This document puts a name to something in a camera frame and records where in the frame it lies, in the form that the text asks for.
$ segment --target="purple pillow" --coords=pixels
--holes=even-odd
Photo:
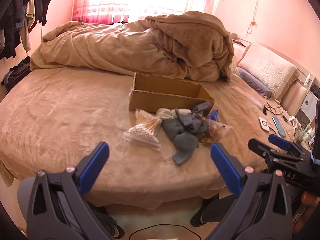
[[[258,92],[258,94],[262,96],[266,96],[267,98],[271,97],[271,90],[261,83],[259,79],[255,76],[251,75],[248,71],[243,68],[237,67],[239,70],[239,76],[254,90]]]

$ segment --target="metal bolt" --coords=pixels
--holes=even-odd
[[[39,170],[39,171],[38,171],[38,176],[39,176],[39,177],[42,177],[44,174],[45,174],[45,171],[44,171],[44,170]]]
[[[277,175],[277,176],[279,176],[279,177],[281,177],[281,176],[282,176],[282,171],[281,171],[281,170],[276,170],[276,172],[275,172],[275,173],[276,173],[276,175]]]
[[[66,172],[72,173],[72,172],[75,171],[75,169],[76,169],[76,168],[75,168],[74,166],[70,165],[70,166],[66,167]]]
[[[253,172],[254,172],[254,169],[253,169],[251,166],[246,166],[246,167],[244,168],[244,171],[245,171],[246,173],[253,173]]]

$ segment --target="blue plastic wrapper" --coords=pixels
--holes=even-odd
[[[214,120],[216,122],[219,122],[218,120],[218,114],[219,114],[219,111],[217,109],[213,109],[207,116],[207,119],[209,120]]]

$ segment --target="wall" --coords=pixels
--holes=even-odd
[[[256,0],[219,0],[213,13],[225,28],[245,36]],[[302,65],[320,79],[320,20],[308,0],[259,0],[256,25],[248,38]]]
[[[71,20],[73,0],[51,0],[47,12],[47,23],[43,26],[43,34],[46,34],[55,27],[64,24]],[[41,43],[41,24],[37,24],[36,27],[29,34],[31,51],[28,52],[30,56]],[[17,65],[22,59],[27,56],[22,44],[16,48],[16,57],[9,59],[2,59],[0,61],[0,81],[2,81],[4,75],[8,72],[10,67]],[[0,86],[0,102],[7,94],[5,87]]]

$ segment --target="suitcase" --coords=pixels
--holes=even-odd
[[[26,57],[17,66],[10,68],[9,72],[4,76],[1,85],[5,86],[9,92],[30,72],[30,57]]]

